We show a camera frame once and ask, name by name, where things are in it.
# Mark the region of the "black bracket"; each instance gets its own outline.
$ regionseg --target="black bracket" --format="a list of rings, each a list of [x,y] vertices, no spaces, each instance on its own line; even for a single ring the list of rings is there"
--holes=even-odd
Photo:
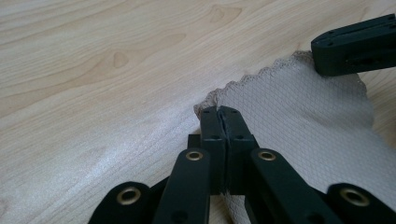
[[[396,66],[395,15],[330,30],[311,42],[315,67],[336,77]]]
[[[97,223],[207,223],[210,195],[245,195],[251,223],[396,223],[370,192],[349,184],[309,187],[276,151],[260,148],[239,111],[201,113],[172,174],[157,185],[116,186],[94,211]]]

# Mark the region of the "gray fabric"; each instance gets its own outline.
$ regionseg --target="gray fabric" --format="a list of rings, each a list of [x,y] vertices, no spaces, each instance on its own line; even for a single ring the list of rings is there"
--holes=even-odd
[[[310,52],[296,52],[210,92],[194,110],[236,108],[259,145],[280,152],[310,186],[354,184],[395,210],[396,150],[372,130],[365,85],[358,75],[321,77],[313,64]],[[235,223],[248,223],[243,197],[225,199]]]

